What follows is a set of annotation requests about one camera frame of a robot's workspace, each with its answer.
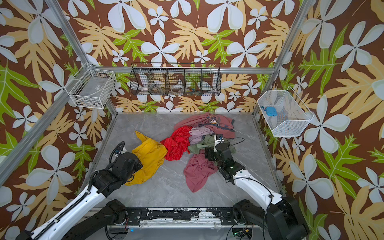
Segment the yellow cloth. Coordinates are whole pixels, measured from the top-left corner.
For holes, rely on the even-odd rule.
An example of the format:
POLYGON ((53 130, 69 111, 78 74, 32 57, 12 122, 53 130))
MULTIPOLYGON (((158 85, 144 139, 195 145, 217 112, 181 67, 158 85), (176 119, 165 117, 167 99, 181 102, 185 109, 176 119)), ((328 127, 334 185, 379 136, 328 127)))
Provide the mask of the yellow cloth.
POLYGON ((138 131, 135 131, 135 133, 142 143, 133 150, 133 154, 139 158, 143 167, 133 175, 132 180, 125 183, 126 186, 143 184, 152 178, 159 167, 163 165, 165 156, 168 153, 163 144, 138 131))

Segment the red cloth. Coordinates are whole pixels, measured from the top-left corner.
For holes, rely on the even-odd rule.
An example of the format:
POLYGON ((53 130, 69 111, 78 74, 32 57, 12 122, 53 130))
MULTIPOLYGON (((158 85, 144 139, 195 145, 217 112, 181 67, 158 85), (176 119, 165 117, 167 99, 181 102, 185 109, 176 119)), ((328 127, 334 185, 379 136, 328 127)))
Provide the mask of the red cloth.
POLYGON ((182 158, 184 152, 190 154, 188 147, 190 146, 191 129, 192 127, 182 126, 175 130, 170 137, 160 142, 168 151, 165 160, 178 161, 182 158))

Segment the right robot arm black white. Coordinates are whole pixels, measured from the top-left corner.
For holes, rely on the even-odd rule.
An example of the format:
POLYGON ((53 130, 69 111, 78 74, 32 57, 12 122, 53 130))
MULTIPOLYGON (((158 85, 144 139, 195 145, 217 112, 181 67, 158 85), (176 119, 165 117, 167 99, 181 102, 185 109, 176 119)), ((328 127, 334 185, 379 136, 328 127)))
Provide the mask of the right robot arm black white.
POLYGON ((214 162, 227 183, 245 191, 257 202, 242 200, 233 206, 238 223, 252 223, 268 232, 273 240, 302 240, 310 228, 300 209, 299 203, 291 196, 274 192, 234 161, 228 144, 219 143, 205 150, 206 158, 214 162))

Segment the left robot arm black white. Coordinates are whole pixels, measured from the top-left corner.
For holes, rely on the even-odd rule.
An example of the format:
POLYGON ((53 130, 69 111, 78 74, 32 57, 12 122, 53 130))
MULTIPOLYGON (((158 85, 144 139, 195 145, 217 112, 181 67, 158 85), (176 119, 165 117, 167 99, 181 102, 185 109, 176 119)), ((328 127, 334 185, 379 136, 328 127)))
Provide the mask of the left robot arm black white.
POLYGON ((86 188, 64 209, 33 231, 23 231, 18 240, 85 240, 101 228, 124 220, 126 207, 118 200, 110 201, 94 217, 82 220, 95 205, 112 192, 134 179, 143 165, 127 152, 125 142, 112 151, 107 167, 92 173, 86 188))

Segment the olive green cloth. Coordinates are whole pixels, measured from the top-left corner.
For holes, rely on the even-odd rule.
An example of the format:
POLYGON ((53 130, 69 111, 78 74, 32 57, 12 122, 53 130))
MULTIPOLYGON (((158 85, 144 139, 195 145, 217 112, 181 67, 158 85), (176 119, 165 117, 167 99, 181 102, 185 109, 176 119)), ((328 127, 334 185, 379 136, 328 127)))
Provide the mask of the olive green cloth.
POLYGON ((188 151, 192 154, 199 154, 200 150, 205 148, 213 148, 215 145, 214 135, 205 135, 204 138, 197 144, 188 146, 188 151))

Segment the maroon cloth front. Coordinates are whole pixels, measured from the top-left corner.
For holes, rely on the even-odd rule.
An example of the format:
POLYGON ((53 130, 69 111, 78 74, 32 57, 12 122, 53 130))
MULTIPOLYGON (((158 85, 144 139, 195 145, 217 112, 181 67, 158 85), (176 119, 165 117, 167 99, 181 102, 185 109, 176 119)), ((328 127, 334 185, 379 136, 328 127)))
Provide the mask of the maroon cloth front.
POLYGON ((206 159, 205 154, 193 155, 184 169, 188 188, 192 193, 198 192, 217 171, 218 167, 213 161, 206 159))

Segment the mauve cloth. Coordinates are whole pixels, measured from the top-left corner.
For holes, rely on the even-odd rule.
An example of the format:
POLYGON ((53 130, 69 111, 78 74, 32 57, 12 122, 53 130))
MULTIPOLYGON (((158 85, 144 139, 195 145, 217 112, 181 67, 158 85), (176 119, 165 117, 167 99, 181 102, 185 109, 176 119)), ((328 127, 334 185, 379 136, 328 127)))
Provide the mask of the mauve cloth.
POLYGON ((205 135, 212 135, 214 132, 205 127, 205 126, 201 126, 201 127, 194 127, 192 128, 190 131, 189 131, 189 134, 190 134, 190 137, 189 137, 189 141, 190 141, 190 144, 191 145, 194 145, 194 144, 197 144, 199 143, 202 139, 203 139, 203 136, 205 135))

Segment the dusty pink garment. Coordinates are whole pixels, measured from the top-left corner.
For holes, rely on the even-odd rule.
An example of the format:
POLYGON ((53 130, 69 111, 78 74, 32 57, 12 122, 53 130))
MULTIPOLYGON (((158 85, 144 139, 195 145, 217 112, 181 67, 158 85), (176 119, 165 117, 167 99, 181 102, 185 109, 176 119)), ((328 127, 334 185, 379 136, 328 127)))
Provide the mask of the dusty pink garment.
POLYGON ((180 121, 174 126, 177 130, 183 126, 188 127, 206 127, 215 134, 221 134, 226 139, 234 139, 236 133, 234 130, 235 120, 227 118, 223 115, 214 115, 210 113, 193 115, 185 120, 180 121))

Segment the blue object in basket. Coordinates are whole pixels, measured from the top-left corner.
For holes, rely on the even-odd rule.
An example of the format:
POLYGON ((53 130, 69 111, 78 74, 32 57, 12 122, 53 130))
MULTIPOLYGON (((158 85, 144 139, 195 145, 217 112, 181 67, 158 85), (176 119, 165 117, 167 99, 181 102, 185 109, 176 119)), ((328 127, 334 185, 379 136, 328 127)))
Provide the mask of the blue object in basket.
POLYGON ((261 109, 266 113, 269 117, 276 117, 278 115, 276 108, 274 107, 265 107, 262 106, 261 109))

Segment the aluminium rear crossbar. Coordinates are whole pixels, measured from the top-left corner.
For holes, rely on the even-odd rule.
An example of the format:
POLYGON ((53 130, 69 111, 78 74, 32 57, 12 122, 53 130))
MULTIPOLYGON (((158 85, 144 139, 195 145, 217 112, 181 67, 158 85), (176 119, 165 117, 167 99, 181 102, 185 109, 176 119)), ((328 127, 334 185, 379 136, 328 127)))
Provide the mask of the aluminium rear crossbar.
POLYGON ((258 67, 220 67, 220 68, 203 68, 203 67, 95 67, 93 66, 93 69, 98 70, 105 70, 105 71, 112 71, 114 73, 130 73, 131 71, 138 71, 138 70, 154 70, 154 69, 161 69, 165 70, 168 69, 169 71, 187 71, 187 70, 218 70, 222 74, 249 74, 249 75, 256 75, 256 74, 273 74, 275 72, 275 68, 258 68, 258 67))

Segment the aluminium diagonal beam left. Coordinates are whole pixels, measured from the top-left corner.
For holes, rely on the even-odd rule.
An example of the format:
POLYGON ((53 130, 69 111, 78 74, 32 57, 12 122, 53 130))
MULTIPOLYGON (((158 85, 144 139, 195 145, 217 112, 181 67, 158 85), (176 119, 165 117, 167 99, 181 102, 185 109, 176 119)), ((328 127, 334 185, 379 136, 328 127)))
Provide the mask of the aluminium diagonal beam left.
POLYGON ((25 137, 17 144, 17 146, 6 157, 6 160, 1 164, 1 185, 3 185, 10 175, 17 169, 21 161, 25 158, 30 149, 53 123, 54 119, 60 111, 70 101, 70 96, 67 93, 61 94, 43 116, 35 123, 25 137))

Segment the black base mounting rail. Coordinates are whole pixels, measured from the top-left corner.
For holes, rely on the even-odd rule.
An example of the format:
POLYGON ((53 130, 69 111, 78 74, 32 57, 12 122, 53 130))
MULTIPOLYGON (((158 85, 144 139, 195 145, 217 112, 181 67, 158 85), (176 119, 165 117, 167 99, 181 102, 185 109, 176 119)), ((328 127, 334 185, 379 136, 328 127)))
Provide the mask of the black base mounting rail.
POLYGON ((126 208, 112 220, 122 226, 232 226, 244 225, 246 217, 233 207, 126 208))

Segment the aluminium frame post left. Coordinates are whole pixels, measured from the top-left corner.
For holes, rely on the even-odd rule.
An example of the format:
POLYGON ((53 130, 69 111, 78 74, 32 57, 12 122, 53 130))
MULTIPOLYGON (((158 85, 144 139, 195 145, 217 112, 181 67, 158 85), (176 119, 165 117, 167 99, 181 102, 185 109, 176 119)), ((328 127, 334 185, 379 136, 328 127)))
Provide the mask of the aluminium frame post left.
MULTIPOLYGON (((57 18, 57 20, 61 26, 61 29, 63 30, 64 34, 67 37, 69 44, 72 46, 74 52, 79 57, 80 62, 82 64, 82 67, 79 68, 79 70, 72 77, 69 78, 70 81, 69 81, 68 86, 64 87, 64 90, 67 93, 67 90, 74 85, 73 78, 80 72, 80 70, 91 69, 91 68, 93 68, 93 65, 92 65, 91 61, 87 58, 86 53, 83 50, 82 45, 80 44, 80 41, 76 37, 75 32, 74 32, 73 28, 71 27, 69 21, 66 19, 66 16, 64 15, 63 10, 61 9, 61 7, 59 5, 59 2, 58 1, 46 1, 46 3, 48 5, 48 7, 50 8, 50 10, 52 10, 54 15, 56 16, 56 18, 57 18)), ((113 103, 110 99, 107 101, 107 104, 105 107, 107 107, 109 109, 109 111, 111 112, 111 114, 114 117, 117 116, 116 109, 113 106, 113 103)))

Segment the aluminium frame post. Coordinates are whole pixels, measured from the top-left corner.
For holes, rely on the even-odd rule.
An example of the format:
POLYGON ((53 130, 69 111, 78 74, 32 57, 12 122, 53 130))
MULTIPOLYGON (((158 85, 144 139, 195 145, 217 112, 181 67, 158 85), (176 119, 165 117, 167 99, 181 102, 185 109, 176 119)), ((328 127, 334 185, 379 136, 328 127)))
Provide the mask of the aluminium frame post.
POLYGON ((256 74, 268 74, 269 77, 260 93, 260 96, 262 96, 266 91, 268 91, 272 85, 272 83, 278 78, 279 70, 283 65, 283 60, 288 55, 294 40, 299 35, 300 28, 304 21, 306 20, 306 17, 308 16, 308 13, 310 11, 310 8, 316 3, 316 1, 303 1, 302 6, 299 8, 298 14, 295 17, 295 20, 292 24, 292 27, 290 28, 290 31, 288 33, 288 36, 283 44, 283 47, 281 49, 281 52, 279 56, 277 57, 277 61, 274 63, 274 66, 272 68, 256 68, 256 74))
MULTIPOLYGON (((69 21, 66 19, 66 16, 64 15, 63 10, 61 9, 61 7, 59 5, 59 2, 58 1, 46 1, 46 3, 48 5, 48 7, 50 8, 50 10, 52 10, 54 15, 56 16, 56 18, 57 18, 57 20, 61 26, 61 29, 63 30, 64 34, 67 37, 69 44, 72 46, 74 52, 79 57, 80 62, 82 64, 82 67, 79 68, 79 70, 72 77, 69 78, 70 81, 69 81, 68 86, 64 87, 64 90, 67 93, 67 90, 74 85, 73 78, 80 72, 80 70, 91 69, 91 68, 93 68, 93 65, 92 65, 91 61, 87 58, 86 53, 83 50, 82 45, 80 44, 80 41, 76 37, 75 32, 74 32, 73 28, 71 27, 69 21)), ((111 114, 114 117, 117 116, 116 109, 113 106, 113 103, 110 99, 107 101, 107 104, 105 107, 107 107, 109 109, 109 111, 111 112, 111 114)))

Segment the aluminium frame post right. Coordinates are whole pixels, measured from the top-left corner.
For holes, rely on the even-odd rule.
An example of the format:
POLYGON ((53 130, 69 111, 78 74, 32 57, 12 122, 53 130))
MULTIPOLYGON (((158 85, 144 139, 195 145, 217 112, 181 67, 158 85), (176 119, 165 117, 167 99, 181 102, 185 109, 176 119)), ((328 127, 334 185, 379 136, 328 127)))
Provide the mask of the aluminium frame post right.
POLYGON ((268 74, 269 77, 260 93, 260 96, 262 96, 266 91, 268 91, 272 85, 272 83, 278 78, 279 70, 283 65, 283 60, 288 55, 294 40, 299 35, 300 28, 304 21, 306 20, 306 17, 308 16, 308 13, 310 11, 310 8, 316 3, 316 1, 303 1, 302 6, 299 8, 298 14, 295 17, 295 20, 292 24, 292 27, 290 28, 290 31, 288 33, 288 36, 283 44, 283 47, 281 49, 281 52, 279 56, 277 57, 277 61, 274 63, 274 66, 272 68, 256 68, 256 74, 268 74))

